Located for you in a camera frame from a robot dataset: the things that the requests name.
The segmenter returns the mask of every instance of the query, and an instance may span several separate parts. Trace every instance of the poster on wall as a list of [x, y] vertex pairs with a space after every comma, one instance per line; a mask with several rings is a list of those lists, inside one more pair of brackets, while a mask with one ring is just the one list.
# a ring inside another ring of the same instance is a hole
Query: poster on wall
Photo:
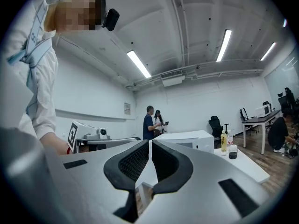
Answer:
[[128, 103], [125, 103], [125, 114], [131, 114], [131, 105]]

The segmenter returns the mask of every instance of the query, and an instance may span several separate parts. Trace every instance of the person in white shirt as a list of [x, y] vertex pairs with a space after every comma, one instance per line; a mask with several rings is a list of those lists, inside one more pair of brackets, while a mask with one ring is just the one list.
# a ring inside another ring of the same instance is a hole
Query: person in white shirt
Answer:
[[153, 118], [153, 124], [161, 124], [160, 126], [156, 127], [157, 130], [160, 131], [160, 134], [163, 132], [163, 126], [165, 126], [165, 123], [163, 122], [161, 113], [159, 110], [156, 110], [155, 116]]
[[[29, 0], [19, 12], [3, 41], [2, 56], [7, 60], [26, 48], [27, 39], [33, 27], [36, 13], [45, 0]], [[70, 30], [95, 30], [101, 25], [105, 0], [61, 0], [44, 7], [46, 13], [40, 21], [37, 44], [55, 35]], [[17, 61], [13, 72], [26, 84], [29, 65]], [[19, 129], [38, 138], [43, 145], [53, 146], [58, 154], [67, 154], [66, 141], [55, 135], [56, 114], [53, 102], [53, 85], [57, 73], [58, 61], [55, 51], [50, 49], [39, 60], [35, 70], [37, 79], [37, 109], [33, 118], [24, 112]]]

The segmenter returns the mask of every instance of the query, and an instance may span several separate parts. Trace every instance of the black shirt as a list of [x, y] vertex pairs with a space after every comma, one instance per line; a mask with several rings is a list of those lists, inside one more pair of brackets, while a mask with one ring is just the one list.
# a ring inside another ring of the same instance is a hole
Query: black shirt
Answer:
[[143, 139], [152, 140], [154, 138], [154, 131], [149, 131], [148, 126], [154, 126], [153, 119], [149, 114], [146, 114], [143, 121]]
[[288, 128], [286, 127], [284, 118], [279, 117], [270, 128], [268, 142], [274, 147], [277, 144], [283, 144], [286, 136], [289, 136]]

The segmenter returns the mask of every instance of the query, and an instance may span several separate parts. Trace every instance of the blue shirt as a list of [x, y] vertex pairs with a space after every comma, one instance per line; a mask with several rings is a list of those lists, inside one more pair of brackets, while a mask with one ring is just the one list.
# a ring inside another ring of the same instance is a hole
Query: blue shirt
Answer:
[[154, 138], [154, 131], [149, 131], [148, 127], [154, 126], [153, 119], [149, 114], [146, 114], [143, 121], [143, 139], [152, 140]]

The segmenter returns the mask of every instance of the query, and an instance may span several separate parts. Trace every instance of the white shirt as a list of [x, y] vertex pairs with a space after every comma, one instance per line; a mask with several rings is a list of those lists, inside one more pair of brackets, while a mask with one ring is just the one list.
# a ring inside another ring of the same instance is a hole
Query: white shirt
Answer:
[[[5, 58], [9, 58], [26, 47], [26, 41], [31, 31], [34, 17], [42, 1], [43, 0], [29, 0], [19, 12], [18, 17], [8, 30], [4, 41], [3, 53]], [[55, 31], [44, 31], [44, 19], [37, 37], [38, 42], [55, 35]], [[26, 84], [29, 65], [24, 62], [16, 62], [12, 68], [17, 77]], [[52, 93], [57, 68], [57, 57], [54, 49], [51, 47], [36, 67], [38, 101], [36, 116], [31, 120], [26, 114], [26, 111], [24, 111], [19, 123], [18, 128], [21, 131], [29, 133], [38, 139], [42, 138], [46, 133], [55, 132], [56, 115]]]
[[[154, 124], [154, 125], [155, 125], [155, 124], [161, 124], [160, 118], [157, 117], [157, 119], [156, 119], [156, 118], [154, 117], [154, 118], [153, 118], [153, 124]], [[160, 132], [162, 132], [162, 125], [156, 127], [156, 129], [159, 130]]]

